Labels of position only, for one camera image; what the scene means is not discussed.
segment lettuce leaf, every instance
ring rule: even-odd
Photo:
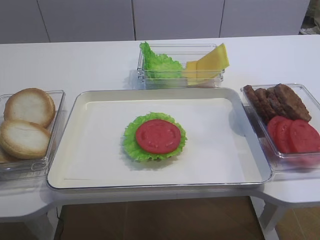
[[[149,79],[179,79],[182,78],[184,69],[180,62],[174,61],[168,55],[155,54],[145,41],[140,43],[144,56],[144,69],[148,70]]]
[[[137,129],[149,120],[161,119],[176,125],[181,133],[181,140],[178,148],[172,152],[164,154],[154,154],[143,150],[136,141],[136,131]],[[167,158],[178,155],[182,152],[183,147],[186,145],[186,131],[182,126],[175,122],[175,119],[170,115],[161,112],[151,112],[145,116],[138,116],[133,122],[131,122],[124,131],[124,141],[123,147],[126,153],[138,162],[147,162],[150,160],[165,160]]]

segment wooden floor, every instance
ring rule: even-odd
[[[263,240],[248,197],[64,206],[55,240]],[[320,208],[289,210],[281,240],[319,240]],[[23,223],[1,223],[0,239],[35,240]]]

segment red tomato slice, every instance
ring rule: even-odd
[[[152,154],[167,154],[180,144],[180,129],[171,122],[154,119],[143,123],[135,132],[139,146]]]
[[[291,119],[286,119],[281,121],[276,126],[275,131],[275,145],[281,153],[288,154],[292,152],[291,146],[289,144],[289,128],[293,121]]]
[[[320,135],[304,120],[295,120],[289,130],[289,144],[296,153],[320,151]]]
[[[276,129],[277,129],[278,123],[280,123],[286,119],[287,118],[285,118],[284,116],[275,116],[269,121],[268,126],[267,126],[267,130],[268,130],[268,133],[273,141],[275,141]]]

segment clear plastic container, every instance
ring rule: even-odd
[[[311,93],[306,89],[305,86],[301,84],[286,84],[301,98],[302,102],[306,106],[311,115],[312,119],[309,122],[319,133],[320,133],[320,104],[311,95]],[[253,85],[254,90],[258,88],[267,89],[274,87],[272,85]],[[320,152],[308,152],[308,153],[282,153],[280,152],[274,142],[272,141],[270,135],[268,134],[267,126],[263,123],[262,119],[257,114],[256,110],[253,108],[251,102],[248,100],[247,96],[244,94],[243,88],[242,92],[242,103],[247,116],[254,128],[260,145],[266,155],[272,170],[276,172],[284,171],[295,171],[302,170],[302,172],[309,172],[311,170],[320,170]],[[317,162],[313,166],[305,167],[300,164],[301,159],[309,158],[312,161]]]
[[[143,89],[164,88],[218,88],[223,81],[225,70],[185,70],[187,62],[197,61],[215,49],[215,44],[150,44],[156,54],[167,54],[174,61],[179,61],[183,70],[145,70],[145,58],[140,50],[137,67],[139,84]],[[152,74],[161,74],[163,78],[150,78]],[[195,74],[210,74],[213,78],[192,78]]]
[[[62,90],[47,91],[55,104],[55,117],[47,128],[51,132],[48,148],[43,158],[19,160],[0,163],[0,181],[44,176],[53,159],[56,147],[62,137],[65,125],[66,111],[64,110],[65,92]],[[0,96],[0,124],[4,121],[4,110],[7,100],[12,94]]]

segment white cabinet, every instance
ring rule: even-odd
[[[225,0],[220,37],[297,35],[309,0]]]
[[[224,0],[133,0],[137,40],[218,38]]]
[[[51,42],[134,40],[131,0],[38,0]]]
[[[37,0],[0,0],[0,44],[49,42]]]

